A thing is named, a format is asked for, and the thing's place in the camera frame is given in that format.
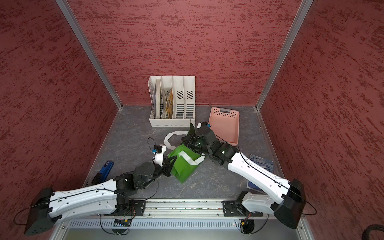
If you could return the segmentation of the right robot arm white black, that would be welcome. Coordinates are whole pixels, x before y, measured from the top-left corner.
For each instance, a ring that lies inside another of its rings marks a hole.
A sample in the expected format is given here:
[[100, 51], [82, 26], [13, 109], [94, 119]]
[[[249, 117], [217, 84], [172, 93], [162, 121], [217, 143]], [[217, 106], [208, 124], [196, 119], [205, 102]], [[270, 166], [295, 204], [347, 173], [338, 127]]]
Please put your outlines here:
[[248, 212], [272, 214], [283, 225], [291, 229], [298, 227], [307, 203], [302, 182], [289, 181], [253, 163], [238, 148], [220, 141], [207, 123], [197, 128], [190, 125], [182, 142], [188, 149], [242, 176], [268, 195], [267, 200], [259, 201], [251, 193], [244, 194], [241, 205]]

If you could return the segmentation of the pink perforated plastic basket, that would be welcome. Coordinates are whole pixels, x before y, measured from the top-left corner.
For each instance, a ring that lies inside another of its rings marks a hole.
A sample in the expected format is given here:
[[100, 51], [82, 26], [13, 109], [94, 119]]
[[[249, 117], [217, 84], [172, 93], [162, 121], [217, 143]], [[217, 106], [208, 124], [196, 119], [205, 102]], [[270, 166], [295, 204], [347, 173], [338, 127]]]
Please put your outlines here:
[[233, 146], [239, 144], [240, 113], [239, 111], [212, 107], [209, 125], [211, 130], [222, 140]]

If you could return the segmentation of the green insulated delivery bag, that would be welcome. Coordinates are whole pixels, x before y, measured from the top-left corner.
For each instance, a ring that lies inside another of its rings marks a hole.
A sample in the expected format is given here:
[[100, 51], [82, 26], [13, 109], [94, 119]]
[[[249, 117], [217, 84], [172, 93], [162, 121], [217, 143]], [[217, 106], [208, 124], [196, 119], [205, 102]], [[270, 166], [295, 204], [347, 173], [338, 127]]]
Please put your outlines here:
[[202, 163], [206, 156], [199, 155], [192, 151], [191, 149], [184, 146], [184, 144], [180, 144], [178, 147], [172, 146], [169, 143], [169, 139], [173, 135], [187, 135], [188, 131], [174, 131], [168, 133], [164, 138], [164, 144], [167, 149], [172, 150], [168, 157], [177, 156], [177, 160], [174, 162], [174, 169], [172, 171], [172, 175], [175, 176], [176, 179], [179, 180], [180, 183], [184, 183], [189, 176], [195, 171], [200, 163]]

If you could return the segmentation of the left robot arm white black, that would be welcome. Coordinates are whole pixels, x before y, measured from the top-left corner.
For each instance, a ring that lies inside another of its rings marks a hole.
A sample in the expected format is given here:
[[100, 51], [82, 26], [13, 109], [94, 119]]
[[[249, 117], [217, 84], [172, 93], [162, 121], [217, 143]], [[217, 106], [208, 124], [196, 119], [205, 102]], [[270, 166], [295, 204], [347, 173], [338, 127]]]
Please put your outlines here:
[[62, 222], [96, 214], [123, 216], [131, 211], [132, 195], [144, 190], [161, 175], [170, 176], [177, 157], [145, 162], [134, 171], [106, 182], [71, 191], [42, 189], [32, 202], [25, 236], [44, 233]]

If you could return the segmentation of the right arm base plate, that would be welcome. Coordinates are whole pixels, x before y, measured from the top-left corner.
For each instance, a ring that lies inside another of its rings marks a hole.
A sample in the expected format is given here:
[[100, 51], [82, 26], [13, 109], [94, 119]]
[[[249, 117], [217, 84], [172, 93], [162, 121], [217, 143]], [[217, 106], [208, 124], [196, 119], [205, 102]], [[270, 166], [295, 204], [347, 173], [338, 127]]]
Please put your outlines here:
[[236, 201], [222, 201], [225, 217], [262, 217], [261, 212], [249, 212], [243, 205]]

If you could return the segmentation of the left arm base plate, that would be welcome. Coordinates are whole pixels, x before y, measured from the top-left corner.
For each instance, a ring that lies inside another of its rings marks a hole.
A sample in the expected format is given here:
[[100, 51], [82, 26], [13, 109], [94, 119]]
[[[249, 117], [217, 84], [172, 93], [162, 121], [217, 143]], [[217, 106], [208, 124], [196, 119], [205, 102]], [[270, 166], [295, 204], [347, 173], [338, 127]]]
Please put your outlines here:
[[128, 200], [116, 205], [116, 209], [111, 213], [112, 216], [139, 216], [144, 215], [147, 201]]

